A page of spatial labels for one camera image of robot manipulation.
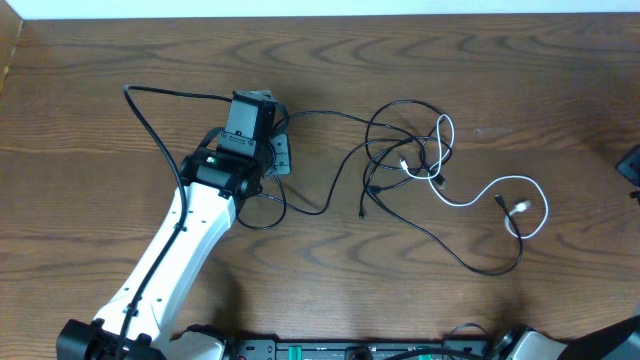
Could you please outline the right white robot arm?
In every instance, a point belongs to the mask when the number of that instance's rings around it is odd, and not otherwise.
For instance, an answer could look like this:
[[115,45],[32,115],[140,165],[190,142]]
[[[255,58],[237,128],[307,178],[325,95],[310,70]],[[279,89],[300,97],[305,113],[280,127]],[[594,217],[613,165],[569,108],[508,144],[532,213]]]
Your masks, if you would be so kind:
[[[616,165],[617,172],[637,190],[630,194],[639,201],[639,146]],[[639,315],[570,342],[559,360],[639,360]]]

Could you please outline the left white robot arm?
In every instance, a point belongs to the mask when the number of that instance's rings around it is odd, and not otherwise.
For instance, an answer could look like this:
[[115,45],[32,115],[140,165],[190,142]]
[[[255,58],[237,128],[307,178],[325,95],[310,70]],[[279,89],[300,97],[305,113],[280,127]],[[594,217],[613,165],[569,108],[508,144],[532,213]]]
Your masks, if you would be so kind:
[[56,342],[60,359],[224,359],[226,342],[173,327],[209,253],[244,202],[274,174],[285,113],[268,90],[236,91],[223,128],[211,129],[181,165],[166,159],[177,188],[161,227],[113,298],[90,323],[69,320]]

